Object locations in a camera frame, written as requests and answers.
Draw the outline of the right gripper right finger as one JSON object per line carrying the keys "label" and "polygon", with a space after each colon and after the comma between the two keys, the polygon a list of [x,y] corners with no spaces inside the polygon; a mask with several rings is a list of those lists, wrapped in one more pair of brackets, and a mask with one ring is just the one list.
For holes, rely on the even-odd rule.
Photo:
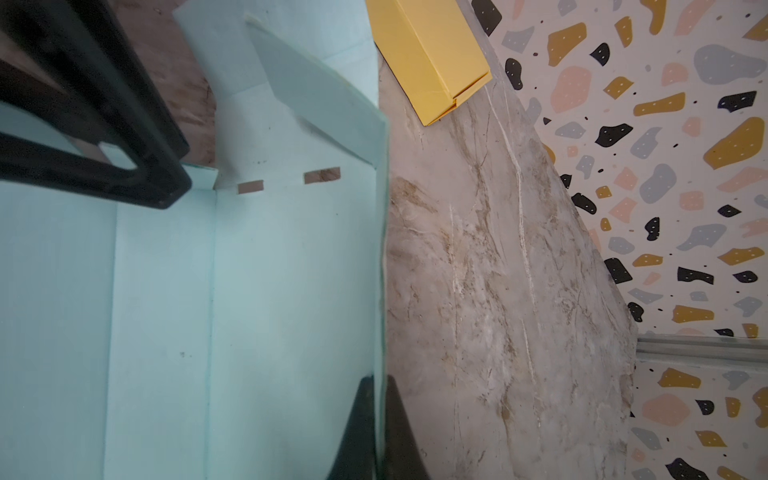
{"label": "right gripper right finger", "polygon": [[390,480],[429,480],[397,382],[387,377],[384,473]]}

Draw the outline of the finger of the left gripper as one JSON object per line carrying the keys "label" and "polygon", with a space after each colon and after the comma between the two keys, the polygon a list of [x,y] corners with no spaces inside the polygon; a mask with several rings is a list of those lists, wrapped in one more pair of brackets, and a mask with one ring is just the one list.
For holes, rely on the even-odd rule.
{"label": "finger of the left gripper", "polygon": [[4,1],[1,30],[51,78],[1,64],[1,99],[87,144],[120,148],[131,169],[1,136],[4,180],[167,209],[192,181],[190,147],[105,1]]}

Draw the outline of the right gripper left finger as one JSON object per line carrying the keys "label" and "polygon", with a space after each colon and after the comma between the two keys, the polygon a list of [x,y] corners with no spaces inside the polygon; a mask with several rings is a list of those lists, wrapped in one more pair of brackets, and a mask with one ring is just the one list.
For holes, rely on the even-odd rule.
{"label": "right gripper left finger", "polygon": [[359,383],[327,480],[371,480],[375,477],[373,395],[373,378],[364,377]]}

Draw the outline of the light blue paper box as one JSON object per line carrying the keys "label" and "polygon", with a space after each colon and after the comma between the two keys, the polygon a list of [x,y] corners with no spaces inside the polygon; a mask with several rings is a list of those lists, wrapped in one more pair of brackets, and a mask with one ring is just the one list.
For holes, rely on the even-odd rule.
{"label": "light blue paper box", "polygon": [[[326,479],[384,446],[389,124],[362,1],[187,1],[215,167],[161,210],[1,177],[5,479]],[[1,99],[10,133],[131,169]]]}

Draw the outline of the yellow paper box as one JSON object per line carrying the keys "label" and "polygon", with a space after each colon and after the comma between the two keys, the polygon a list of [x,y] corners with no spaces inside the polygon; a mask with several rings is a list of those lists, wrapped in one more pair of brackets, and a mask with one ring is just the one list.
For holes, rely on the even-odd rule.
{"label": "yellow paper box", "polygon": [[367,0],[366,6],[375,44],[424,126],[492,79],[457,2]]}

